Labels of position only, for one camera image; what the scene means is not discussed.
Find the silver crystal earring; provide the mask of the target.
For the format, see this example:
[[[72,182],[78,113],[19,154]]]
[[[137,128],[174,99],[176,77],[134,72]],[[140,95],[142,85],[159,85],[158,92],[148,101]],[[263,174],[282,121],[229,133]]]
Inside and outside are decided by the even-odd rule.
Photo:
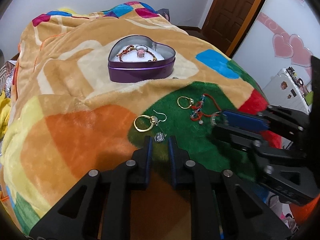
[[[158,121],[156,122],[156,127],[158,128],[158,132],[154,136],[154,141],[156,143],[164,142],[167,134],[164,132],[164,130],[161,128],[160,123],[166,122],[167,115],[161,112],[158,112],[156,110],[153,110],[156,113],[156,117],[158,118]]]

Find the white suitcase with stickers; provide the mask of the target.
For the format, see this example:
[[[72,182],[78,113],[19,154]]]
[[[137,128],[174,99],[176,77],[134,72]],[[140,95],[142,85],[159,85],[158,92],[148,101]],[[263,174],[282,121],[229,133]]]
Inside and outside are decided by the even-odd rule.
[[[302,111],[307,115],[311,112],[306,99],[309,91],[292,67],[282,68],[263,88],[263,93],[271,105]]]

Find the colourful plush blanket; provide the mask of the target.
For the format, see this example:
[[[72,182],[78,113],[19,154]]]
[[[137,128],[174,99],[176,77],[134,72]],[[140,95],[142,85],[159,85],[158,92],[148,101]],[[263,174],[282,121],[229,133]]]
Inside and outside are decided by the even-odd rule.
[[[144,35],[176,51],[166,79],[116,83],[112,47]],[[230,156],[207,140],[220,109],[255,114],[267,100],[255,80],[210,43],[188,35],[142,2],[88,15],[54,10],[21,33],[11,113],[1,155],[3,204],[26,235],[89,170],[111,170],[143,144],[140,115],[160,124],[190,156],[213,171],[254,180],[247,155]]]

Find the purple heart-shaped tin box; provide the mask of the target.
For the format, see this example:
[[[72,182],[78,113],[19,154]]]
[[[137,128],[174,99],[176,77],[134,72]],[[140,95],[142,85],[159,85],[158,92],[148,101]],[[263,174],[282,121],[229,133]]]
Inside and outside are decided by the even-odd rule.
[[[110,80],[117,83],[136,83],[164,79],[174,70],[176,51],[143,35],[120,39],[108,56]]]

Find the brown wooden door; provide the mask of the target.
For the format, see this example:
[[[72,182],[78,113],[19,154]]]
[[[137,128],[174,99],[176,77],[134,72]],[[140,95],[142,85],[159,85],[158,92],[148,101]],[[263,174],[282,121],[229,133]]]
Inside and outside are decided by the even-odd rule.
[[[201,33],[231,56],[247,33],[264,0],[213,0]]]

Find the purple bag behind bed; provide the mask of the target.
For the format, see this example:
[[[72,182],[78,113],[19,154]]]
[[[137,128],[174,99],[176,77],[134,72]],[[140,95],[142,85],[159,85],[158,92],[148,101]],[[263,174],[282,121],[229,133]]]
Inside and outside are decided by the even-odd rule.
[[[170,22],[170,11],[167,8],[162,8],[157,10],[157,14],[160,14],[161,16],[163,16],[167,21]]]

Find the yellow cloth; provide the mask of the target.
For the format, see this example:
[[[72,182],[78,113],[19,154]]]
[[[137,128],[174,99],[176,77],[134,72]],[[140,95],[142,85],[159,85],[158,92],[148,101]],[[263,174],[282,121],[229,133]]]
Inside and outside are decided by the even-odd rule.
[[[1,91],[0,97],[0,139],[2,140],[8,129],[11,112],[11,98],[7,98],[5,91]]]

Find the patterned bed sheet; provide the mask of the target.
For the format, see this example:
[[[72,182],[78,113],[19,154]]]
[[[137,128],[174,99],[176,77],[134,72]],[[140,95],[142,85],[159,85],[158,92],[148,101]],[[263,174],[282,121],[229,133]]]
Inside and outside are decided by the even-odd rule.
[[[1,92],[4,92],[7,98],[11,98],[11,87],[14,81],[16,65],[16,60],[9,60],[1,66]]]

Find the yellow pillow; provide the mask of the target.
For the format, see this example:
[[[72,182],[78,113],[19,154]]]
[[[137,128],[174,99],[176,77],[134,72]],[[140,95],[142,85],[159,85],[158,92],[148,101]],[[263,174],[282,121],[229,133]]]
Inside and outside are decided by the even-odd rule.
[[[69,9],[69,8],[59,8],[59,10],[70,13],[70,14],[76,14],[76,12],[74,10]]]

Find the pink heart wall sticker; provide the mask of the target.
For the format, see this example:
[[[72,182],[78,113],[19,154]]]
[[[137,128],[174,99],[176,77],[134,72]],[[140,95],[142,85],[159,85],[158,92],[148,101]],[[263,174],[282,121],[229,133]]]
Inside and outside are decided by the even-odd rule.
[[[280,25],[263,12],[260,12],[257,20],[273,33],[272,45],[274,56],[290,59],[291,64],[304,68],[311,67],[313,53],[304,46],[303,40],[297,35],[289,35]]]

